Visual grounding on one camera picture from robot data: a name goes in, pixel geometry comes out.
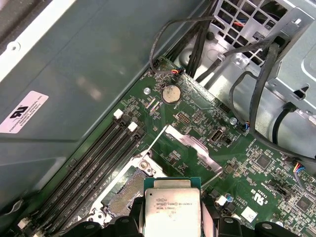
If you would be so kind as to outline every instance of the black cable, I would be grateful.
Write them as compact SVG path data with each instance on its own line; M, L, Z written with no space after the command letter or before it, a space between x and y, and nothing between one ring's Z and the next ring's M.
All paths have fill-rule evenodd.
M278 53L278 45L273 43L269 47L268 55L266 58L266 61L264 65L261 67L261 71L259 73L254 92L251 97L250 101L250 115L249 115L249 121L250 121L250 133L256 138L259 142L266 145L267 147L274 149L278 152L283 153L284 155L292 158L296 158L298 160L304 161L306 163L316 163L316 159L310 158L307 156L303 156L300 154L297 154L295 152L291 152L288 149L285 149L283 147L280 147L270 140L268 140L265 136L263 136L261 133L259 133L255 129L256 119L257 119L257 113L259 108L259 103L261 99L261 95L265 86L265 83L269 77L269 74L271 72L271 69L273 65L275 64L275 61L277 59L277 53Z
M250 132L255 132L256 130L255 126L260 99L262 96L263 89L265 88L265 84L270 75L270 72L277 60L278 48L279 46L276 43L273 43L269 46L267 58L261 67L258 79L256 81L249 107Z
M186 18L186 19L171 20L171 21L168 21L166 24L164 24L164 26L160 29L160 31L158 32L158 34L155 37L155 40L154 40L154 43L153 43L153 46L152 46L152 49L151 49L150 55L149 55L149 64L150 64L151 69L154 71L154 73L157 73L157 74L168 74L168 73L171 73L170 70L168 70L168 71L160 71L160 70L157 70L154 67L154 53L155 53L155 49L156 49L157 43L158 43L161 35L163 34L163 32L170 25L172 25L174 23L199 22L199 21L209 21L209 20L214 20L214 19L215 18L213 16L203 16L203 17L197 17L197 18Z
M270 41L262 41L262 42L258 42L256 44L250 44L244 47L240 47L240 48L235 48L233 50L230 50L226 53L224 53L225 57L229 57L235 53L244 53L244 52L248 52L251 50L258 50L260 48L265 48L270 44ZM221 65L222 61L220 59L216 59L215 62L203 73L201 74L198 78L197 78L197 82L201 83L208 75L210 75L213 71L215 71L215 69ZM204 86L207 90L210 89L210 87L213 85L214 80L210 79L207 84Z
M217 3L217 0L212 0L204 14L208 15L208 16L212 16L214 14L214 11L216 8L216 3ZM189 63L188 63L187 68L186 68L186 73L189 76L191 76L192 78L194 78L194 76L197 72L199 63L200 63L201 58L202 58L204 43L205 43L205 39L206 39L206 35L208 33L210 23L211 23L211 21L202 22L201 28L198 32L197 39L196 39L196 42L195 42L195 45L194 45L194 48L193 48L193 51L191 54L191 57L189 59Z
M191 53L191 56L190 56L190 59L189 59L189 62L188 62L187 68L186 68L186 74L188 74L188 75L191 74L193 63L195 62L195 60L197 58L199 42L201 42L201 39L202 39L201 38L202 37L202 32L203 32L202 26L200 27L200 29L199 29L199 31L197 33L197 39L196 39L196 42L194 44L194 47L193 47L193 50L192 50L192 53Z
M242 119L242 117L239 115L238 111L236 110L235 106L234 106L234 91L235 88L242 82L242 80L245 78L246 75L251 76L254 79L257 79L256 76L253 75L252 72L246 71L243 72L239 78L235 81L235 83L232 85L231 89L229 90L229 95L228 95L228 103L229 103L229 107L232 110L233 114L235 115L235 117L239 120L240 123L245 124L246 121L244 119Z
M282 112L279 114L279 116L277 117L274 125L273 125L273 129L272 129L272 142L274 144L278 145L278 130L280 128L280 125L283 121L283 119L289 114L292 113L294 111L296 111L296 106L291 103L291 102L287 102L284 106L283 106L283 110Z
M167 52L166 58L170 61L176 60L178 55L182 50L188 45L190 40L198 33L201 22L195 23L182 37L181 39L172 47L172 49Z

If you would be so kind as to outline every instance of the side panel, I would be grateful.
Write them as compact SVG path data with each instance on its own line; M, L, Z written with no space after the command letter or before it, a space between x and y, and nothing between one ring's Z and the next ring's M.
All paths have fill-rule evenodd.
M49 96L17 134L0 134L0 209L47 183L143 72L160 27L200 14L201 2L78 0L68 9L0 84L0 122L31 90ZM170 27L163 46L184 30Z

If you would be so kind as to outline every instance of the chip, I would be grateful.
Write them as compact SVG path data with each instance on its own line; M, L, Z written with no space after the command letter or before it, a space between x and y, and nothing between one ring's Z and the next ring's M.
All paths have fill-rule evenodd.
M269 163L270 163L270 158L265 155L261 155L259 159L257 159L257 164L260 165L263 169L266 169Z
M226 166L226 168L225 168L225 171L227 172L227 173L232 173L233 171L234 171L235 169L232 167L232 166L230 166L230 165L227 165Z
M297 207L302 211L306 212L308 208L311 206L312 202L307 197L301 197L299 201L296 203Z

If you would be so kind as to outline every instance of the motherboard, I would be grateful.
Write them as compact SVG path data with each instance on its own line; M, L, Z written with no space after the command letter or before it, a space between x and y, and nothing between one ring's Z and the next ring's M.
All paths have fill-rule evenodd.
M165 58L157 64L161 70L177 68ZM113 117L121 121L113 122ZM107 150L99 155L102 147ZM294 177L295 163L257 142L248 133L248 125L239 123L230 109L201 85L186 74L154 74L150 69L30 206L31 212L42 200L50 200L42 205L40 214L33 211L37 225L46 225L46 231L54 233L76 222L79 216L83 218L131 158L143 152L150 152L151 159L168 177L200 177L203 195L215 201L225 197L229 205L218 206L223 216L236 217L252 229L257 222L272 221L299 236L316 236L316 204L311 195L316 194L315 179L305 171L298 173L307 193ZM85 168L96 155L111 159ZM111 169L101 168L104 162ZM143 168L146 172L130 165L109 188L100 201L106 215L128 214L132 201L143 194L141 181L155 176ZM79 180L83 171L86 176L81 178L93 177L93 183L76 181L69 191L72 180ZM74 199L77 190L81 190L80 195Z

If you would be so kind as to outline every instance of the ventilation grille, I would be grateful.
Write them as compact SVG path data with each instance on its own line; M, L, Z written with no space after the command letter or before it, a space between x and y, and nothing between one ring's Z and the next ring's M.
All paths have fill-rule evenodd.
M260 41L269 35L287 9L274 0L219 0L215 10L225 24L217 22L219 35L235 48ZM261 66L265 57L262 51L244 53L252 62Z

